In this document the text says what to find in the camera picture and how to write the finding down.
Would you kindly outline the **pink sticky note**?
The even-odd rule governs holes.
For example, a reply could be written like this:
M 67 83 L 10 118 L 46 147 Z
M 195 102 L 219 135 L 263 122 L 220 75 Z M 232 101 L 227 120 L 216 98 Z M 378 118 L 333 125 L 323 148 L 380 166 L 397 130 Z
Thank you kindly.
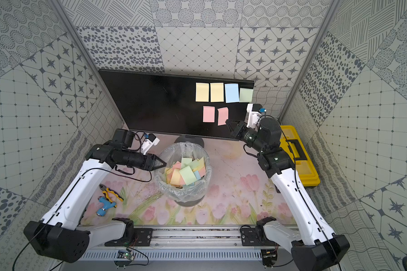
M 203 106 L 203 118 L 204 123 L 214 123 L 215 122 L 215 107 L 213 106 Z
M 218 126 L 226 124 L 229 118 L 229 110 L 227 107 L 218 108 Z

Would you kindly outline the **blue sticky note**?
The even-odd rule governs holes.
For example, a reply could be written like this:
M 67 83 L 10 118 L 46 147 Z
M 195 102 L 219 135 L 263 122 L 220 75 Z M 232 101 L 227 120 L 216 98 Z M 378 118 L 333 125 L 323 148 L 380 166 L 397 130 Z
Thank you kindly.
M 239 85 L 238 84 L 225 84 L 225 102 L 226 103 L 239 102 Z

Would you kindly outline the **green sticky note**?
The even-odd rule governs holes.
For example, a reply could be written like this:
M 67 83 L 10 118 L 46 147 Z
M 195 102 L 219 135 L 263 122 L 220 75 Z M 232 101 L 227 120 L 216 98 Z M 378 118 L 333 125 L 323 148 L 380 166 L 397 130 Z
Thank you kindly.
M 241 103 L 252 103 L 252 99 L 253 99 L 253 89 L 240 88 L 239 102 L 241 102 Z

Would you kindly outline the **yellow sticky note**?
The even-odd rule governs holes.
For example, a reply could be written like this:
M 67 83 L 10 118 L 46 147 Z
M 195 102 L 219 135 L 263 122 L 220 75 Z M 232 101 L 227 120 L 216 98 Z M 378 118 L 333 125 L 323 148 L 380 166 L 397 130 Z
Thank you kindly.
M 211 102 L 224 102 L 224 83 L 212 82 L 210 83 L 210 101 Z

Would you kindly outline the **orange-yellow sticky note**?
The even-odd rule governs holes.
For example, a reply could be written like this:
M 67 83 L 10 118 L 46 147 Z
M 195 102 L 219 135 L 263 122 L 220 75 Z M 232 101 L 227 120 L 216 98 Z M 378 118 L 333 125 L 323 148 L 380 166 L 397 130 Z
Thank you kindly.
M 210 84 L 205 82 L 196 83 L 196 102 L 209 101 Z

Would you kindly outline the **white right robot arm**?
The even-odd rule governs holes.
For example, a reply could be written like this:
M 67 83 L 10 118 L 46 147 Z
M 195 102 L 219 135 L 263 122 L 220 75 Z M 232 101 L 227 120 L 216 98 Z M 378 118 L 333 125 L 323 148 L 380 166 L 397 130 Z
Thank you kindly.
M 296 170 L 295 156 L 280 145 L 284 136 L 280 124 L 272 117 L 259 118 L 255 128 L 236 120 L 227 120 L 226 124 L 234 139 L 257 151 L 260 168 L 279 190 L 296 221 L 297 231 L 271 217 L 259 221 L 266 239 L 290 252 L 300 271 L 340 266 L 350 244 L 344 235 L 334 232 L 306 192 Z

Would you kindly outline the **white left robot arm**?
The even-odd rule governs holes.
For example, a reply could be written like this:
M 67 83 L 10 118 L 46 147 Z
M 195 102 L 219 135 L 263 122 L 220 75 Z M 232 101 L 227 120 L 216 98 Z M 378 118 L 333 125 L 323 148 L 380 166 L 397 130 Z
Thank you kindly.
M 125 166 L 149 173 L 166 167 L 166 162 L 148 150 L 159 143 L 152 133 L 143 134 L 138 149 L 132 149 L 135 133 L 117 129 L 113 139 L 94 145 L 76 177 L 56 204 L 39 221 L 30 221 L 24 228 L 28 244 L 40 256 L 67 263 L 79 260 L 87 249 L 99 245 L 129 246 L 137 242 L 134 223 L 130 219 L 111 221 L 85 227 L 80 220 L 95 191 L 109 174 L 131 178 L 120 169 Z

